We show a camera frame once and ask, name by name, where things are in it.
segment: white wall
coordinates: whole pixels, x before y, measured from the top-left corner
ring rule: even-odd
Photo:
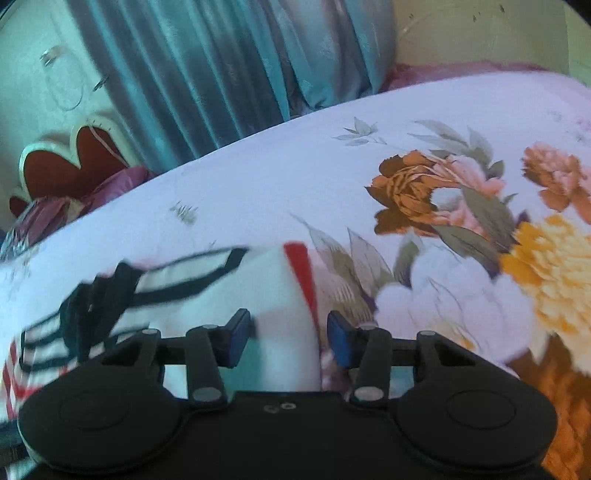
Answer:
[[[62,106],[82,102],[72,111],[60,109],[47,83],[41,55],[54,46],[74,54],[51,67]],[[83,45],[64,0],[17,0],[0,24],[0,191],[18,185],[22,149],[44,137],[67,139],[71,127],[90,113],[112,111],[104,89],[92,92],[100,75]],[[7,204],[0,194],[0,226]]]

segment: wall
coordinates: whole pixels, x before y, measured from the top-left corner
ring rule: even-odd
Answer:
[[[561,0],[393,0],[398,61],[522,61],[569,72]]]
[[[54,46],[65,47],[66,53],[46,69],[40,57]],[[42,138],[67,140],[78,120],[112,112],[112,104],[104,89],[92,92],[102,75],[64,0],[17,0],[0,24],[0,72],[0,192],[6,195],[18,185],[18,161],[27,144]],[[48,85],[57,86],[56,95]],[[64,111],[76,104],[81,91],[80,105]],[[0,195],[0,226],[6,219]]]
[[[569,6],[565,10],[570,74],[591,86],[591,27]]]

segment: small screw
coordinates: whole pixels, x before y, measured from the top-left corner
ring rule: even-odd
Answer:
[[[267,413],[278,413],[280,408],[277,405],[265,405],[263,408]]]

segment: white flower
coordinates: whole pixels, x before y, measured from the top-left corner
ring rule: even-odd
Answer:
[[[427,247],[411,269],[412,288],[384,287],[375,320],[395,338],[437,333],[497,365],[527,350],[534,314],[531,300],[508,275],[494,281],[473,258]]]

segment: pink flower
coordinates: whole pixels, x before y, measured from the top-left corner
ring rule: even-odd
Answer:
[[[526,148],[523,175],[544,187],[540,197],[544,204],[562,212],[570,204],[579,216],[591,225],[591,170],[582,166],[574,155],[562,152],[542,142]]]
[[[438,216],[445,218],[447,225],[461,226],[472,230],[478,235],[485,236],[483,228],[478,223],[478,220],[472,215],[464,199],[459,200],[457,206],[453,210],[439,210]]]
[[[487,179],[476,160],[462,155],[450,155],[440,160],[433,171],[445,179],[455,181],[460,185],[477,190],[487,197],[494,197],[505,187],[501,179]]]

